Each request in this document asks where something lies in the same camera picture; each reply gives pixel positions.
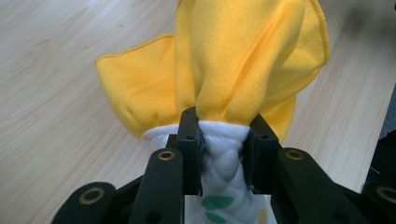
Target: towel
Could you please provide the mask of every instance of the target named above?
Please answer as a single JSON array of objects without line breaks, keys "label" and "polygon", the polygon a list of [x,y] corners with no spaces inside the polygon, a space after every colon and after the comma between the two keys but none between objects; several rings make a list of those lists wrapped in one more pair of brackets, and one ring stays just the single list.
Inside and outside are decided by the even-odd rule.
[{"label": "towel", "polygon": [[248,125],[260,113],[283,140],[296,94],[329,57],[316,0],[180,0],[173,35],[95,65],[120,122],[154,149],[177,132],[181,112],[196,106],[204,195],[186,200],[187,223],[271,223],[268,203],[243,177]]}]

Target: gray carpet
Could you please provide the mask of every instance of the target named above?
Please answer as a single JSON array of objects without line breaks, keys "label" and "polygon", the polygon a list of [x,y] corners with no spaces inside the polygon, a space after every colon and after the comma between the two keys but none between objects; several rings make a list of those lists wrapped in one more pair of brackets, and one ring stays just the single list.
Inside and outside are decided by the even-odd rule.
[{"label": "gray carpet", "polygon": [[390,99],[387,115],[382,126],[381,134],[379,138],[387,136],[387,133],[396,130],[396,86],[393,89],[392,98]]}]

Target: yellow cloth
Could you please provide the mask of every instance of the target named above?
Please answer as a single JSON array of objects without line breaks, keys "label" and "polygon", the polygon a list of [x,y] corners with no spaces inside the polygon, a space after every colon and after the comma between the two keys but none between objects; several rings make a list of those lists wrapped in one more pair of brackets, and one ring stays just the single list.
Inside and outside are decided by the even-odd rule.
[{"label": "yellow cloth", "polygon": [[261,113],[283,139],[296,94],[329,60],[316,0],[179,1],[175,36],[159,36],[96,68],[108,100],[134,136],[199,119],[249,125]]}]

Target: light wood surface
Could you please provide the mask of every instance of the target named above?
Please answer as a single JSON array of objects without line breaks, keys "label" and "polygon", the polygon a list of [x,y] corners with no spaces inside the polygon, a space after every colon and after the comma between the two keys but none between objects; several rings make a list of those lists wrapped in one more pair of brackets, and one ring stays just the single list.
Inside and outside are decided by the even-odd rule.
[{"label": "light wood surface", "polygon": [[[311,153],[359,191],[396,82],[389,0],[322,0],[332,58],[298,97],[284,147]],[[49,223],[75,189],[117,188],[151,151],[111,111],[93,67],[174,32],[176,0],[0,3],[0,223]]]}]

